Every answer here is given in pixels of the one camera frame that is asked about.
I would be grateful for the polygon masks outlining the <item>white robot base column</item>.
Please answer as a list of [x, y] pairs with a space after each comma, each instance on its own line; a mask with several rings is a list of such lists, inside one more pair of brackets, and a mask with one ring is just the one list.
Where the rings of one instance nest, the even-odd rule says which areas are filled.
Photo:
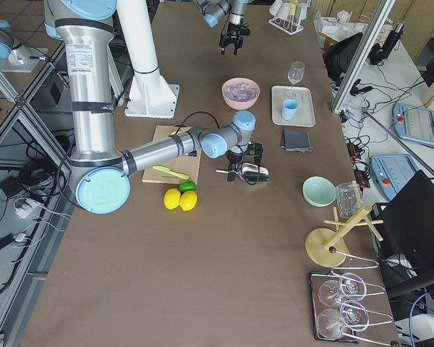
[[160, 73], [146, 2], [120, 0], [116, 10], [134, 70], [125, 114], [172, 119], [179, 86], [169, 84]]

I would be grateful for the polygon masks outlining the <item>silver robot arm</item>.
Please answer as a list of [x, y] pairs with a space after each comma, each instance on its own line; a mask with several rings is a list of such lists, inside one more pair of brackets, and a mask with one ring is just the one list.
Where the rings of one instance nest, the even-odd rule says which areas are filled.
[[221, 20], [226, 19], [226, 32], [221, 31], [219, 46], [224, 55], [228, 46], [234, 47], [234, 55], [237, 55], [244, 43], [244, 36], [250, 35], [249, 25], [244, 22], [244, 16], [250, 1], [245, 0], [220, 0], [196, 1], [202, 13], [203, 19], [209, 27], [215, 27]]
[[76, 149], [69, 158], [70, 186], [78, 205], [95, 214], [119, 209], [130, 193], [129, 178], [145, 168], [196, 150], [217, 158], [247, 147], [255, 116], [238, 111], [217, 130], [193, 127], [132, 150], [114, 141], [114, 97], [109, 42], [117, 15], [133, 68], [128, 116], [170, 119], [179, 93], [161, 75], [144, 1], [46, 1], [46, 32], [65, 45]]

